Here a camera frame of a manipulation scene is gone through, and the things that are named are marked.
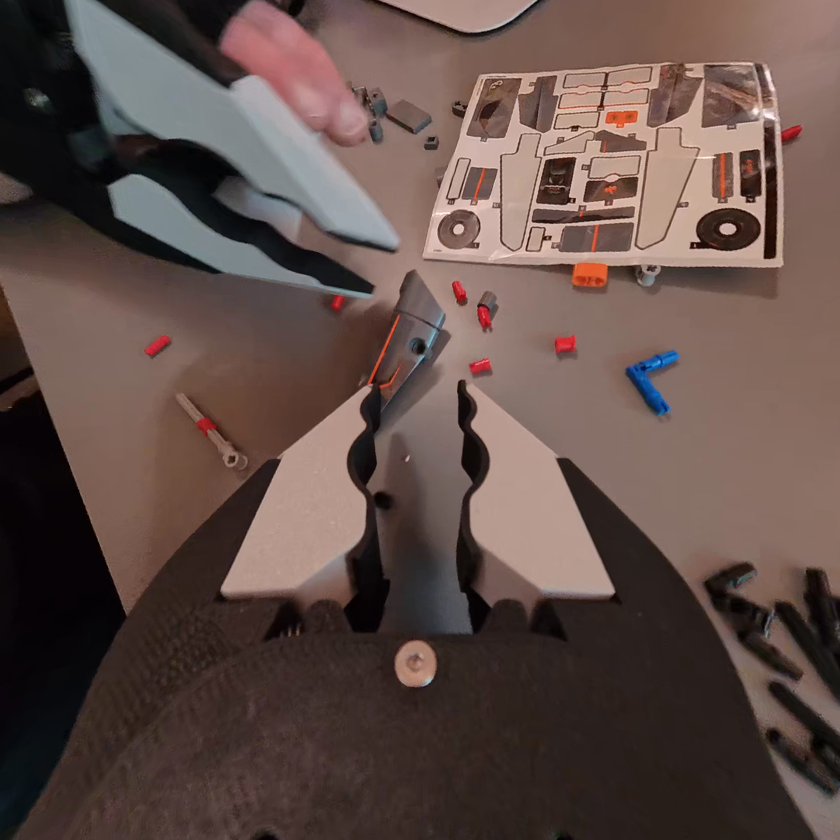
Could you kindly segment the person's left hand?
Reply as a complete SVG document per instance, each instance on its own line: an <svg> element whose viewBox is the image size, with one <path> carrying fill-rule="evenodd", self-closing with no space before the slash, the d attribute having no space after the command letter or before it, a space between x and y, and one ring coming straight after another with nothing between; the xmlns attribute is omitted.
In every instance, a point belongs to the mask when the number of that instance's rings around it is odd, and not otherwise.
<svg viewBox="0 0 840 840"><path fill-rule="evenodd" d="M369 135L369 117L320 43L267 2L244 5L224 27L223 55L263 78L309 128L350 147Z"/></svg>

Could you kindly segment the white rounded board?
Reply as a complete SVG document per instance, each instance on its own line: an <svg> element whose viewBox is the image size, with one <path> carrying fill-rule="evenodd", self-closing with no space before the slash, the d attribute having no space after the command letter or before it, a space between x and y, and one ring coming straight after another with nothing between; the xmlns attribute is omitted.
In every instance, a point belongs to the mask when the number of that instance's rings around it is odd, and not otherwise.
<svg viewBox="0 0 840 840"><path fill-rule="evenodd" d="M379 4L462 35L483 35L515 22L537 1L380 1Z"/></svg>

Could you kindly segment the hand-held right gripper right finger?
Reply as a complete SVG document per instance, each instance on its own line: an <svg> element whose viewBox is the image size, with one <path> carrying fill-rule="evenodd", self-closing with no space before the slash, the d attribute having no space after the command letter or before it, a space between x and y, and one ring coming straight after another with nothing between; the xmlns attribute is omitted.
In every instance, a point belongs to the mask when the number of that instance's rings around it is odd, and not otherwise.
<svg viewBox="0 0 840 840"><path fill-rule="evenodd" d="M560 457L476 385L457 385L461 466L469 486L456 543L471 631L512 602L526 628L561 634L553 604L616 595Z"/></svg>

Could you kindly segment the dark grey panel orange stripe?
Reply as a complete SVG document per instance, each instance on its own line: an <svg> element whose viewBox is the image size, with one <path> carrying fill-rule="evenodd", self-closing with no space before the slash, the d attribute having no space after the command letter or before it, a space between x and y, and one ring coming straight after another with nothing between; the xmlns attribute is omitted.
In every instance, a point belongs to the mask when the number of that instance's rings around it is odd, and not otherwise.
<svg viewBox="0 0 840 840"><path fill-rule="evenodd" d="M399 290L390 326L364 384L378 391L380 412L415 371L433 358L445 325L445 312L420 274L408 271Z"/></svg>

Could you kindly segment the pile of black toy pieces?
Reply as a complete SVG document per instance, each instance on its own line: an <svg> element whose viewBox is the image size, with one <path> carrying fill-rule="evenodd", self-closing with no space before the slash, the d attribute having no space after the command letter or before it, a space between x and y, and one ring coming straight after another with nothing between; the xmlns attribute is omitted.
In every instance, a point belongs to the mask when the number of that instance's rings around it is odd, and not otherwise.
<svg viewBox="0 0 840 840"><path fill-rule="evenodd" d="M765 742L796 776L836 799L838 728L797 695L793 684L802 680L804 669L773 644L771 634L774 625L780 623L831 697L839 701L838 595L823 568L809 567L803 574L806 614L787 601L764 606L741 593L757 574L753 564L735 563L707 577L703 585L711 605L729 625L740 646L773 672L775 679L768 684L771 697L808 736L808 743L802 746L780 729L766 728Z"/></svg>

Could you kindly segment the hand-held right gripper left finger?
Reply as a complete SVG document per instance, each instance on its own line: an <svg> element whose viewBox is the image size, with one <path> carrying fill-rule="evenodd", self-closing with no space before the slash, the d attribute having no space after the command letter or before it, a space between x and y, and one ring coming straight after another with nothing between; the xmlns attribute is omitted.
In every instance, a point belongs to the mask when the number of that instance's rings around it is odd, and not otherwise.
<svg viewBox="0 0 840 840"><path fill-rule="evenodd" d="M279 598L299 613L337 603L356 632L375 633L390 591L376 506L382 396L365 385L278 459L220 595Z"/></svg>

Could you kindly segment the printed sticker sheet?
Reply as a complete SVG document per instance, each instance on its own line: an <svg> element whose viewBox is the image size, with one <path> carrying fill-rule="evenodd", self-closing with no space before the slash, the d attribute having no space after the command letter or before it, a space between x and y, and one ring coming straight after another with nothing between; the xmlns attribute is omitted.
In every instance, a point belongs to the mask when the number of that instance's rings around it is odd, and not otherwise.
<svg viewBox="0 0 840 840"><path fill-rule="evenodd" d="M763 62L485 73L466 105L423 256L780 268L782 151Z"/></svg>

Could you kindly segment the person's torso in black shirt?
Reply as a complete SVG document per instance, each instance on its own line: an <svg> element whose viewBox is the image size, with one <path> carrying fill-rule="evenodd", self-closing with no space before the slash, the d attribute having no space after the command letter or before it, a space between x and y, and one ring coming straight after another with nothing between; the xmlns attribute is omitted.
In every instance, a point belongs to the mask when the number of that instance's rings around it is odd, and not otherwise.
<svg viewBox="0 0 840 840"><path fill-rule="evenodd" d="M125 611L39 390L2 411L1 831L25 822Z"/></svg>

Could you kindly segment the blue angled toy connector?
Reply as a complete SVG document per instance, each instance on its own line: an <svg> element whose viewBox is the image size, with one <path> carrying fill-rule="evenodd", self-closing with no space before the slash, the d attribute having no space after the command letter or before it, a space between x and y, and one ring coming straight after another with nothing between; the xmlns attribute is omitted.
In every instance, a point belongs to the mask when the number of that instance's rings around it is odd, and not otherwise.
<svg viewBox="0 0 840 840"><path fill-rule="evenodd" d="M650 375L662 371L678 361L679 353L675 350L669 350L631 364L625 369L626 377L635 386L647 407L658 417L669 414L670 406L652 383Z"/></svg>

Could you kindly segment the dark grey flat tile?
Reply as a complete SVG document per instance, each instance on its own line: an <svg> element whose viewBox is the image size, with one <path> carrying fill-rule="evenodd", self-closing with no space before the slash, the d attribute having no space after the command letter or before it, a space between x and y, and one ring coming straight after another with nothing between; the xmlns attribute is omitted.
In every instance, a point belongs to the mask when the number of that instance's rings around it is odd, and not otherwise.
<svg viewBox="0 0 840 840"><path fill-rule="evenodd" d="M411 102L402 99L399 101L389 101L385 116L399 128L413 134L418 135L425 130L432 123L431 115L412 104Z"/></svg>

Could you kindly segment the grey axle with red bush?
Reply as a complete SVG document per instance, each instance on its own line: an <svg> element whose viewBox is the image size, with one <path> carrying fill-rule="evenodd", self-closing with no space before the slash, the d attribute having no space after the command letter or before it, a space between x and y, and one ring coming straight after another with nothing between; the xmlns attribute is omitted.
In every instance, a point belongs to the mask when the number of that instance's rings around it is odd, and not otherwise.
<svg viewBox="0 0 840 840"><path fill-rule="evenodd" d="M178 392L175 394L175 399L193 425L213 444L226 468L243 471L248 467L247 457L219 432L212 418L207 416L186 394Z"/></svg>

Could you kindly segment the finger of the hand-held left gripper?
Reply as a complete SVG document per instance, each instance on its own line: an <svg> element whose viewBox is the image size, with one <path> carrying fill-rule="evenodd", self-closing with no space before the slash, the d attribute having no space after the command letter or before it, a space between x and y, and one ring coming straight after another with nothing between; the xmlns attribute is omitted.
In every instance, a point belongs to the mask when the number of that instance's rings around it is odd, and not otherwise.
<svg viewBox="0 0 840 840"><path fill-rule="evenodd" d="M117 113L114 132L197 144L327 233L395 252L381 209L264 80L217 80L101 2L68 2L75 47Z"/></svg>
<svg viewBox="0 0 840 840"><path fill-rule="evenodd" d="M130 174L111 183L114 216L220 274L351 298L373 295L369 281L334 259L240 215L189 178L163 176L159 182Z"/></svg>

